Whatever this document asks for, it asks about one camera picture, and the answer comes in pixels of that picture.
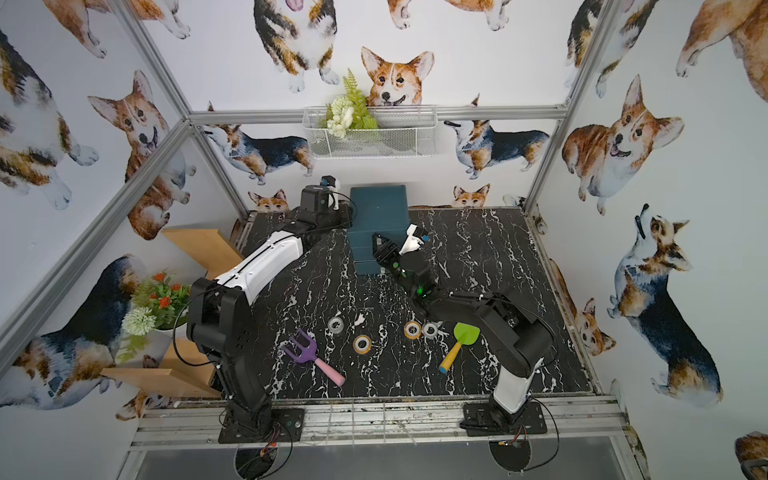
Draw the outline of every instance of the white mesh basket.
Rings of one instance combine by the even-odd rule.
[[[304,111],[302,125],[315,158],[425,157],[435,153],[434,105],[369,108],[377,130],[348,130],[344,138],[325,128],[327,107]]]

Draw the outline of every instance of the tape roll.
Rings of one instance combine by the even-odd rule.
[[[355,351],[360,355],[365,355],[371,350],[371,337],[367,335],[358,336],[352,344]]]
[[[342,320],[341,317],[334,316],[332,319],[328,320],[328,330],[333,335],[339,335],[344,331],[344,320]]]
[[[419,325],[419,322],[415,322],[411,320],[410,322],[406,323],[406,326],[403,328],[403,331],[406,333],[407,338],[410,338],[411,340],[415,340],[422,335],[422,326]]]
[[[437,332],[437,325],[432,322],[427,322],[422,326],[422,333],[424,333],[424,337],[428,339],[435,338],[437,336]]]

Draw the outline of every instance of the purple garden fork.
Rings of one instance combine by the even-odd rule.
[[[308,346],[304,346],[297,340],[300,336],[304,337],[307,342],[310,344]],[[332,366],[328,365],[321,359],[317,358],[317,342],[314,338],[307,335],[306,332],[302,329],[298,329],[295,336],[290,337],[288,340],[299,349],[301,354],[299,356],[296,356],[295,353],[291,352],[291,350],[288,348],[288,345],[283,345],[282,348],[283,351],[293,359],[296,363],[305,363],[309,362],[310,360],[314,360],[315,365],[320,367],[320,369],[328,375],[328,378],[333,380],[333,383],[337,384],[338,386],[344,385],[344,382],[346,379],[344,378],[344,375],[341,373],[338,373]]]

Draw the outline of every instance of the dark teal box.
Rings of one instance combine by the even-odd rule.
[[[355,272],[377,275],[381,267],[373,258],[373,234],[380,233],[397,245],[402,245],[408,236],[406,231],[411,220],[406,186],[355,187],[349,196],[357,207],[353,225],[346,231]]]

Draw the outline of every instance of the black marble surface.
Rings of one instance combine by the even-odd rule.
[[[431,254],[432,272],[443,286],[480,292],[512,285],[517,296],[511,300],[538,312],[559,335],[558,360],[536,375],[534,392],[591,391],[520,210],[411,210],[410,215],[431,234],[422,248]],[[281,214],[257,215],[243,254],[252,253],[282,219]],[[364,320],[355,325],[361,314]],[[346,324],[336,336],[326,328],[335,315]],[[462,347],[445,375],[438,366],[455,343],[454,324],[444,323],[435,339],[410,340],[403,327],[411,319],[415,314],[407,296],[391,278],[355,274],[346,234],[337,230],[263,290],[253,305],[249,344],[264,358],[261,382],[278,399],[478,395],[493,390],[498,360],[482,335],[474,345]],[[316,339],[318,357],[346,377],[342,388],[313,363],[297,365],[280,349],[297,327]],[[367,355],[353,349],[360,334],[372,339]]]

